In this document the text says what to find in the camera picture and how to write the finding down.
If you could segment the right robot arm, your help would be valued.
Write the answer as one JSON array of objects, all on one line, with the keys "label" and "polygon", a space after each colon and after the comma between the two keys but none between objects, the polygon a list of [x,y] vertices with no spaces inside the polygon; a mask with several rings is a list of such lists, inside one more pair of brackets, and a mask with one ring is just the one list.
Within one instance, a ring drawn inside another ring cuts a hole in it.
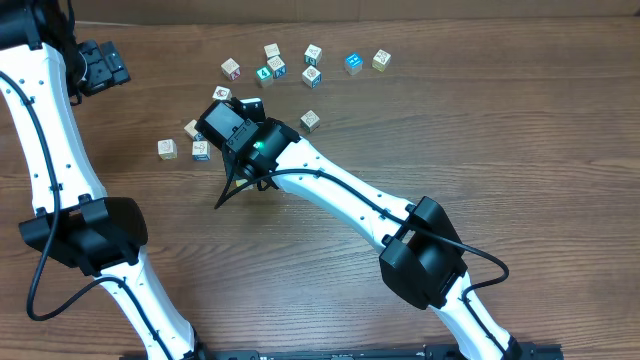
[{"label": "right robot arm", "polygon": [[296,130],[265,115],[260,99],[215,101],[195,128],[223,156],[228,180],[280,189],[326,210],[377,252],[383,282],[401,299],[432,309],[466,359],[518,359],[523,350],[477,297],[466,253],[509,271],[504,262],[464,244],[444,209],[380,191],[338,167]]}]

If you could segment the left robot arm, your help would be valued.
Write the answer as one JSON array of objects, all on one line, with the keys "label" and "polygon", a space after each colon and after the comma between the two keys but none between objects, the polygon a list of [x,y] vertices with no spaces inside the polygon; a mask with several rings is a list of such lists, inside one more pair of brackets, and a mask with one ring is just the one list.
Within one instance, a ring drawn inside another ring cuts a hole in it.
[{"label": "left robot arm", "polygon": [[[1,92],[26,158],[35,213],[19,231],[41,254],[27,315],[49,320],[102,286],[139,335],[147,358],[203,359],[205,348],[151,266],[139,206],[108,196],[86,154],[73,106],[130,76],[113,43],[79,43],[74,26],[73,11],[56,1],[1,4]],[[59,308],[38,314],[35,295],[47,259],[78,268],[92,281]]]}]

